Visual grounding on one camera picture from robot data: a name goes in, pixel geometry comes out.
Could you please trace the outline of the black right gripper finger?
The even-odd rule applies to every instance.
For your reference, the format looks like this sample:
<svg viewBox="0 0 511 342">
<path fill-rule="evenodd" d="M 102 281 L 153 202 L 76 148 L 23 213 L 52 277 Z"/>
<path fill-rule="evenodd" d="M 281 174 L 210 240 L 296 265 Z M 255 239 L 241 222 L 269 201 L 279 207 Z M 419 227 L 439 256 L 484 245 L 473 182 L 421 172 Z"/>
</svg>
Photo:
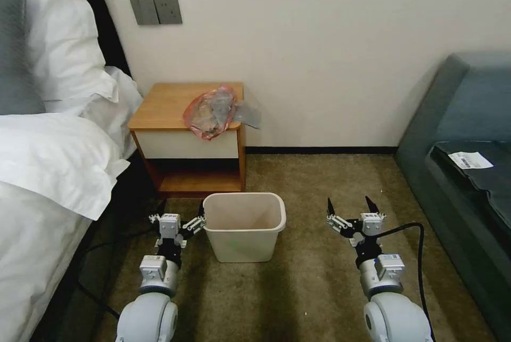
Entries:
<svg viewBox="0 0 511 342">
<path fill-rule="evenodd" d="M 341 218 L 335 213 L 330 197 L 327 198 L 326 222 L 334 231 L 339 233 L 341 236 L 347 239 L 352 238 L 352 223 Z"/>
<path fill-rule="evenodd" d="M 376 203 L 374 203 L 370 198 L 369 196 L 365 196 L 365 200 L 366 200 L 366 204 L 367 204 L 367 207 L 368 207 L 368 212 L 369 213 L 372 213 L 372 214 L 376 214 L 379 216 L 379 218 L 384 221 L 385 218 L 386 218 L 386 215 L 381 212 L 378 208 L 378 206 L 376 205 Z"/>
</svg>

